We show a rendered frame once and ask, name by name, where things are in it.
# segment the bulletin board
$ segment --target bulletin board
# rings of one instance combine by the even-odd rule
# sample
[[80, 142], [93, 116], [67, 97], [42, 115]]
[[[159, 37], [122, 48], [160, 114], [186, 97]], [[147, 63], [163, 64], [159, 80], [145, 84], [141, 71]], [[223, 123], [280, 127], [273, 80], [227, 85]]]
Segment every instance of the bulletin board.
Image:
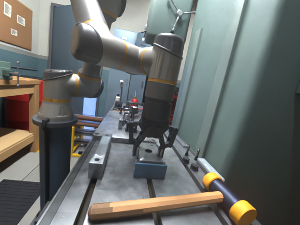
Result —
[[17, 0], [0, 0], [0, 41], [31, 50], [32, 10]]

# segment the yellow metal frame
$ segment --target yellow metal frame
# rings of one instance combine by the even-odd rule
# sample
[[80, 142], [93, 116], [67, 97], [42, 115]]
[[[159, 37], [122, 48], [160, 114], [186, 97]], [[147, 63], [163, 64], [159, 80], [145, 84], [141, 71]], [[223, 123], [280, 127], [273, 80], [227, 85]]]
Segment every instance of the yellow metal frame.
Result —
[[77, 128], [77, 125], [72, 126], [72, 137], [71, 137], [71, 157], [80, 157], [81, 155], [74, 153], [77, 147], [80, 145], [79, 143], [74, 145], [74, 141], [77, 137], [83, 138], [82, 135], [75, 135], [75, 129]]

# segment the floor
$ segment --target floor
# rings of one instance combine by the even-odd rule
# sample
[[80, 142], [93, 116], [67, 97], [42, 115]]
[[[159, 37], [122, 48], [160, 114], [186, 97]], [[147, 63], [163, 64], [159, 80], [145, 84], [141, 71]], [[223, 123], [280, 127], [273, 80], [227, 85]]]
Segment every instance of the floor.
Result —
[[[23, 152], [21, 152], [17, 155], [17, 157], [11, 156], [12, 158], [17, 158], [17, 161], [11, 163], [9, 167], [0, 172], [0, 181], [2, 181], [3, 179], [9, 179], [39, 182], [39, 153], [29, 152], [27, 154], [24, 154]], [[70, 169], [73, 168], [77, 160], [77, 157], [71, 157]], [[11, 161], [11, 159], [8, 158], [5, 162], [3, 161], [3, 164], [0, 166], [6, 167], [9, 161]], [[38, 198], [26, 213], [26, 215], [18, 223], [18, 225], [29, 225], [37, 215], [39, 210], [40, 199]]]

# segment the rubber mat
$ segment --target rubber mat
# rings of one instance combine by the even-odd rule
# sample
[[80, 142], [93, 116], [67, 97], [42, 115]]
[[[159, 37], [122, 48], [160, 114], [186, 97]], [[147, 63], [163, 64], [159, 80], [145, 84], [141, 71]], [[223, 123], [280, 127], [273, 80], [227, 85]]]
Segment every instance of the rubber mat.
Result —
[[0, 182], [0, 224], [17, 225], [39, 197], [39, 182]]

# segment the white bottle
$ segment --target white bottle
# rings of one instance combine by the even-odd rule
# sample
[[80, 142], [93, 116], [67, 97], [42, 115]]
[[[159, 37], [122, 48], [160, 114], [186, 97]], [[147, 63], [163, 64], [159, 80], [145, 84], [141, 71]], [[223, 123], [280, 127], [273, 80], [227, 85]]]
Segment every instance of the white bottle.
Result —
[[117, 94], [115, 100], [114, 100], [114, 104], [116, 105], [116, 101], [121, 101], [121, 98], [120, 98], [120, 94]]

